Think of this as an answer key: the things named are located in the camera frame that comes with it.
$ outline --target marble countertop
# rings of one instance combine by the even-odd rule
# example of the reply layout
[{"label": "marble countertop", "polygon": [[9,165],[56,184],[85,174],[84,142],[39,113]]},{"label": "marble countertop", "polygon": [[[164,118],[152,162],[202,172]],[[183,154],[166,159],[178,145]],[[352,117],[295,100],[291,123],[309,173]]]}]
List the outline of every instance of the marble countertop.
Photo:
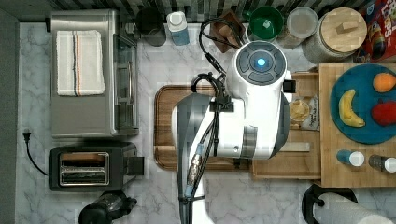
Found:
[{"label": "marble countertop", "polygon": [[[146,157],[145,176],[135,180],[125,193],[137,199],[131,214],[114,223],[179,223],[177,174],[162,170],[153,159],[154,97],[167,84],[188,84],[199,73],[214,71],[197,45],[198,24],[189,24],[191,43],[176,47],[168,36],[166,43],[152,47],[138,44],[140,134],[130,140],[138,154]],[[17,143],[16,223],[78,223],[80,210],[92,203],[100,192],[70,193],[50,190],[50,182],[29,162],[22,130],[32,132],[34,160],[49,171],[50,150],[67,142],[51,137],[50,60],[51,35],[44,23],[21,23],[19,69],[19,121]],[[211,41],[205,45],[220,64],[233,56],[217,51]],[[288,68],[304,71],[312,66],[301,48],[285,50]],[[311,186],[304,180],[258,180],[249,173],[205,173],[206,205],[218,224],[305,223],[301,200]],[[353,189],[361,205],[396,220],[394,189]]]}]

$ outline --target pepper shaker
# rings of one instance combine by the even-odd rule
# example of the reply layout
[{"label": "pepper shaker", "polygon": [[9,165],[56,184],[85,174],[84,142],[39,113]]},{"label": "pepper shaker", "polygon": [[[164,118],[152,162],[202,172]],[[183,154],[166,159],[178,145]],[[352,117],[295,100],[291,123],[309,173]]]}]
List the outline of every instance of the pepper shaker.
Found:
[{"label": "pepper shaker", "polygon": [[381,172],[396,172],[396,158],[373,155],[369,159],[369,164]]}]

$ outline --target dish towel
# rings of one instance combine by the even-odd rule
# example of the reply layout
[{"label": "dish towel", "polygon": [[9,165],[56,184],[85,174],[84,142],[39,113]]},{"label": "dish towel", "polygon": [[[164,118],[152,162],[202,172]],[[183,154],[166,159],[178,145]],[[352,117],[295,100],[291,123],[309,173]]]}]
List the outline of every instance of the dish towel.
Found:
[{"label": "dish towel", "polygon": [[103,94],[101,35],[91,31],[58,31],[56,35],[58,94]]}]

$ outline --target wooden tray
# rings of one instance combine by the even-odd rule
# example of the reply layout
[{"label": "wooden tray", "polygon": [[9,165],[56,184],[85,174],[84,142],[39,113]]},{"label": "wooden tray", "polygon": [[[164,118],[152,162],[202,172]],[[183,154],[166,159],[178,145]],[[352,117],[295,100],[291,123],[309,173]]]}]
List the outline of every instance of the wooden tray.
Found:
[{"label": "wooden tray", "polygon": [[[297,82],[295,95],[319,94],[318,73],[294,73],[292,78]],[[290,130],[288,142],[307,142],[310,151],[280,151],[270,160],[255,160],[253,178],[320,179],[320,132]]]},{"label": "wooden tray", "polygon": [[[198,88],[198,92],[213,95],[209,86]],[[154,158],[165,170],[177,169],[177,154],[172,140],[171,118],[174,106],[191,94],[190,86],[169,85],[160,88],[155,96],[154,111]],[[206,170],[209,171],[248,171],[249,160],[210,157]]]},{"label": "wooden tray", "polygon": [[[395,71],[396,64],[382,64]],[[357,64],[321,64],[319,66],[320,83],[320,148],[321,148],[321,182],[326,188],[364,188],[396,187],[396,173],[384,173],[373,169],[368,159],[373,154],[396,156],[396,137],[376,145],[364,145],[344,136],[335,126],[330,114],[330,94],[336,80],[346,70]],[[335,155],[339,149],[354,149],[363,153],[365,163],[362,167],[352,168],[340,163]]]},{"label": "wooden tray", "polygon": [[[293,74],[297,80],[297,95],[318,94],[318,74]],[[201,92],[213,94],[210,87],[202,87]],[[191,93],[188,86],[165,86],[155,99],[154,157],[157,164],[166,170],[176,170],[177,159],[171,134],[171,113],[175,104]],[[290,130],[289,142],[307,142],[309,152],[279,152],[271,160],[242,160],[239,171],[250,170],[253,178],[320,179],[320,134],[316,131]],[[235,171],[234,159],[209,158],[208,170]]]}]

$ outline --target blue plate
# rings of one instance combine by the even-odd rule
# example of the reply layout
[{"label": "blue plate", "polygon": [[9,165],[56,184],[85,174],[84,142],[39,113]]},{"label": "blue plate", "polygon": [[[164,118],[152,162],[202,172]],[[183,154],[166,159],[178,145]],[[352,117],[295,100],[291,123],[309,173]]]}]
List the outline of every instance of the blue plate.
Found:
[{"label": "blue plate", "polygon": [[[396,125],[382,127],[375,123],[371,116],[371,110],[373,106],[378,104],[379,99],[384,102],[389,100],[396,101],[396,90],[379,93],[374,89],[373,79],[378,73],[395,75],[388,68],[377,64],[358,65],[347,70],[338,78],[330,95],[330,112],[337,128],[348,138],[363,144],[382,143],[396,134]],[[352,109],[366,123],[361,128],[347,126],[340,119],[338,103],[343,94],[350,89],[356,91],[352,100]]]}]

